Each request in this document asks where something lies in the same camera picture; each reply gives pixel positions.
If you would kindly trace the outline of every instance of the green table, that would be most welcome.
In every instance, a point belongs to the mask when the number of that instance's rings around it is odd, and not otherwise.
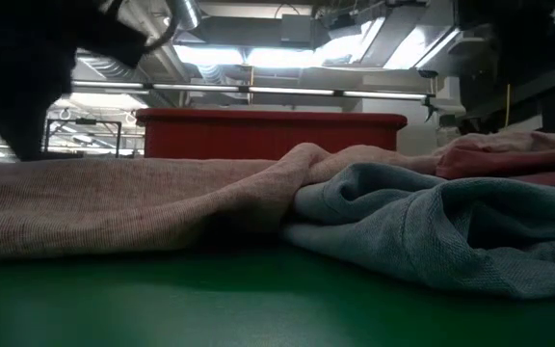
[[[555,346],[555,300],[447,295],[288,247],[0,263],[0,346]]]

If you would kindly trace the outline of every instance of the pink fabric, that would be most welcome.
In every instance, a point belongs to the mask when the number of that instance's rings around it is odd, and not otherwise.
[[[367,146],[330,154],[301,144],[279,161],[63,160],[0,165],[0,258],[177,250],[214,216],[272,232],[296,191],[348,165],[378,162],[423,174],[469,144],[487,152],[555,149],[555,135],[465,136],[431,156]]]
[[[499,145],[494,139],[503,141]],[[555,187],[555,134],[463,137],[441,152],[443,156],[436,167],[436,175],[440,177],[511,177]]]

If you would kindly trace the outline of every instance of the towel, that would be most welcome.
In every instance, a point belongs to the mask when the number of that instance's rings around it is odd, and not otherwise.
[[[530,152],[490,152],[453,146],[444,153],[436,175],[447,179],[496,176],[555,187],[555,149]]]
[[[277,162],[71,159],[1,164],[0,259],[179,250],[194,244],[208,225],[277,233],[301,186],[369,161],[429,173],[437,160],[367,146],[330,154],[302,144]]]
[[[283,237],[429,287],[555,296],[555,188],[356,164],[302,188]]]

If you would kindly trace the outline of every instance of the red bin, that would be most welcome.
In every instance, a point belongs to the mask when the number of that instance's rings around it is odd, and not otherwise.
[[[145,157],[279,159],[292,147],[313,143],[329,152],[353,145],[395,150],[407,125],[392,114],[144,109]]]

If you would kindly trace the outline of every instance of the gray fabric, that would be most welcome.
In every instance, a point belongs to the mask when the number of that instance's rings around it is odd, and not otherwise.
[[[283,237],[317,253],[437,289],[555,296],[555,188],[356,164],[294,210]]]

